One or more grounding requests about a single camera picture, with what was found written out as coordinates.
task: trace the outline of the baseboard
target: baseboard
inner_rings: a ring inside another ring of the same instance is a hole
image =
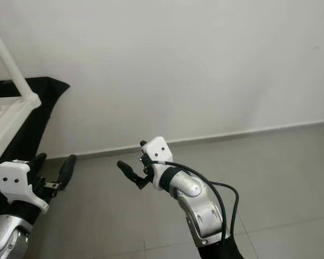
[[[195,145],[201,143],[209,143],[209,142],[216,142],[216,141],[224,141],[236,138],[244,138],[244,137],[252,137],[258,136],[262,134],[270,134],[273,132],[280,132],[280,131],[290,131],[296,130],[299,128],[309,128],[309,127],[317,127],[324,125],[324,120],[321,121],[312,121],[312,122],[305,122],[299,124],[291,124],[291,125],[283,125],[279,127],[266,127],[260,129],[252,129],[247,131],[236,131],[230,133],[223,133],[223,134],[215,134],[215,135],[205,135],[202,137],[195,137],[195,138],[183,138],[183,139],[171,139],[168,140],[167,143],[170,147],[176,146],[184,146],[184,145]],[[101,158],[105,156],[112,156],[112,155],[120,155],[120,154],[127,154],[127,153],[134,153],[139,152],[141,147],[139,145],[134,146],[126,146],[126,147],[118,147],[118,148],[110,148],[110,149],[101,149],[96,151],[89,151],[89,152],[82,152],[82,153],[75,153],[78,159],[92,159],[92,158]],[[48,160],[60,160],[65,159],[68,155],[56,155],[48,158]]]

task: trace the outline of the pvc pipe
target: pvc pipe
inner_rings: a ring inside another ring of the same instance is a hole
[[[29,85],[27,84],[25,78],[17,67],[15,61],[8,52],[5,44],[0,37],[0,60],[4,64],[8,73],[11,76],[12,81],[20,92],[24,100],[36,99],[38,97],[34,92],[31,91]]]

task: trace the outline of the black cable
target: black cable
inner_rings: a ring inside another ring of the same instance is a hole
[[[222,239],[221,243],[225,243],[225,236],[226,236],[226,212],[225,212],[225,207],[224,207],[224,202],[222,200],[222,197],[218,193],[217,189],[213,186],[213,184],[206,178],[204,177],[201,173],[195,171],[194,169],[182,165],[180,163],[174,163],[174,162],[168,162],[168,161],[151,161],[150,163],[157,163],[160,165],[168,165],[168,166],[175,166],[179,167],[181,169],[184,169],[186,171],[190,171],[191,173],[195,174],[197,177],[199,177],[201,180],[203,180],[215,193],[216,198],[218,199],[220,210],[222,211],[222,217],[223,217],[223,222],[222,222]]]
[[[211,184],[226,187],[226,188],[232,190],[235,193],[235,202],[233,204],[232,216],[231,216],[231,224],[230,224],[230,234],[231,234],[231,236],[233,236],[233,229],[235,227],[235,219],[236,219],[237,207],[238,207],[238,201],[239,201],[238,192],[236,191],[235,188],[233,188],[232,186],[227,185],[225,183],[211,182]]]

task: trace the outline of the tile floor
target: tile floor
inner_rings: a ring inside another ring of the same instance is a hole
[[[236,241],[246,259],[324,258],[324,125],[172,152],[238,189]],[[67,190],[36,223],[26,259],[199,258],[177,202],[152,186],[138,190],[116,167],[123,160],[139,172],[139,157],[79,160]],[[49,180],[57,168],[46,164]],[[233,195],[220,193],[231,210]]]

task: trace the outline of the white wall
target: white wall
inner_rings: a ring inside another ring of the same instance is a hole
[[[0,0],[0,33],[71,85],[51,157],[324,120],[324,0]]]

